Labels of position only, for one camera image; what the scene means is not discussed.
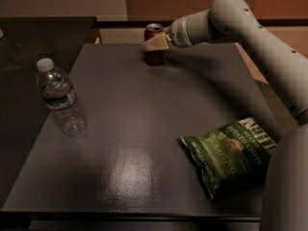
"table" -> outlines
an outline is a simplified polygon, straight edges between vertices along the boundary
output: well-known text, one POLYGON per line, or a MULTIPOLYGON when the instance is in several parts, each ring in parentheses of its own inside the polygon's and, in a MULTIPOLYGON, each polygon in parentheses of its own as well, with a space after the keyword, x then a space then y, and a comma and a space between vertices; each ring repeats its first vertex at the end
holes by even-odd
POLYGON ((209 200, 179 141, 245 116, 280 139, 235 45, 172 48, 165 60, 145 64, 136 44, 85 44, 70 78, 87 131, 65 137, 48 117, 3 211, 258 219, 261 185, 209 200))

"water bottle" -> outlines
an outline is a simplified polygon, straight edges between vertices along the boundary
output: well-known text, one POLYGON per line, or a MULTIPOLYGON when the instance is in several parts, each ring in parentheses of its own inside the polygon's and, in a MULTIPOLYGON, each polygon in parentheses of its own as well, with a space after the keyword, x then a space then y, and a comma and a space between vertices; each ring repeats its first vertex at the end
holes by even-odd
POLYGON ((80 114, 77 95, 67 74, 54 66, 49 58, 39 60, 37 66, 38 88, 56 124, 64 135, 81 134, 86 128, 86 122, 80 114))

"bag of chips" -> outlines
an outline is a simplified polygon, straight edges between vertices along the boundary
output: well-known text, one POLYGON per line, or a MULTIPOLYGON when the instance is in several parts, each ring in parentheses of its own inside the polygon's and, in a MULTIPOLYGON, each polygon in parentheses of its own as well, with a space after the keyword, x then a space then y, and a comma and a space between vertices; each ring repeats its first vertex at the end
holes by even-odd
POLYGON ((264 177, 276 143, 252 118, 231 122, 202 137, 182 137, 211 199, 237 190, 243 181, 264 177))

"bottle label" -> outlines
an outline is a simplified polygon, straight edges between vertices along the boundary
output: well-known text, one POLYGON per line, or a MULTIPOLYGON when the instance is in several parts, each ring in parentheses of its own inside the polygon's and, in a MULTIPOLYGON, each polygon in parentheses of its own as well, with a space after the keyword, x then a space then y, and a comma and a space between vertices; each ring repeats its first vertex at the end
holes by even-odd
POLYGON ((58 111, 73 105, 77 100, 77 95, 74 89, 71 89, 68 94, 57 98, 43 98, 49 110, 58 111))

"soda can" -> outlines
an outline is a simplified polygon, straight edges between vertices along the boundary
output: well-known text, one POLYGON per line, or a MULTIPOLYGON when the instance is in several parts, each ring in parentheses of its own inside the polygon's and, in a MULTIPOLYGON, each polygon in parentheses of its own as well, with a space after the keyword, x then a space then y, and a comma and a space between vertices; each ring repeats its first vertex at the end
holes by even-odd
MULTIPOLYGON (((164 31, 164 27, 158 23, 148 24, 144 30, 144 41, 155 37, 164 31)), ((164 50, 145 51, 145 62, 150 65, 158 65, 164 62, 164 50)))

